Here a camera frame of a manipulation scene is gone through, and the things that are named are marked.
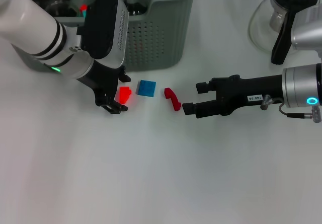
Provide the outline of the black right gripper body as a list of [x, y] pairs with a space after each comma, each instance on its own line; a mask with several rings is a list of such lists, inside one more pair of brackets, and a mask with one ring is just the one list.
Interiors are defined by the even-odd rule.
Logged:
[[261, 105], [262, 100], [249, 100], [249, 97], [268, 95], [276, 99], [276, 103], [281, 103], [283, 99], [281, 75], [253, 79], [242, 79], [239, 75], [233, 75], [213, 78], [212, 82], [216, 92], [214, 115], [228, 116], [238, 108]]

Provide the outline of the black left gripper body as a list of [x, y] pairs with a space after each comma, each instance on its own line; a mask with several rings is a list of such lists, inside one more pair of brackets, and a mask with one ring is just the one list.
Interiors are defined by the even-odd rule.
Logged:
[[94, 60], [88, 72], [77, 80], [93, 90], [95, 104], [96, 98], [99, 97], [108, 97], [115, 100], [119, 82], [119, 68], [110, 68]]

